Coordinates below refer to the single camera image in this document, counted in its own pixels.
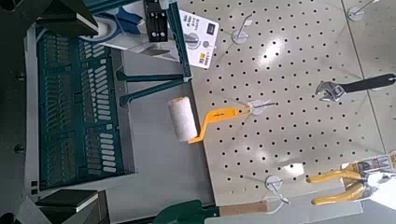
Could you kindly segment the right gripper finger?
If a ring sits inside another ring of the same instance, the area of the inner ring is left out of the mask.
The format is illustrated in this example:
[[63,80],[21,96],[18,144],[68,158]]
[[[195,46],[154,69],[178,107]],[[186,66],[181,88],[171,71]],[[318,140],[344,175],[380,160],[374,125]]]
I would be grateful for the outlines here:
[[97,198],[97,190],[60,189],[35,205],[51,224],[62,224]]
[[61,36],[93,36],[99,30],[82,0],[52,0],[35,23]]

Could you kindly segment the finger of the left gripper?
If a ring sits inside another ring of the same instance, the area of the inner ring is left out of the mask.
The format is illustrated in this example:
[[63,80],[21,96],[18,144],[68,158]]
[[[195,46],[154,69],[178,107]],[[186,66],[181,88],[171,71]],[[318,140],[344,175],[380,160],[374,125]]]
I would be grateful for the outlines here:
[[149,42],[167,42],[167,15],[159,0],[144,0],[145,22]]

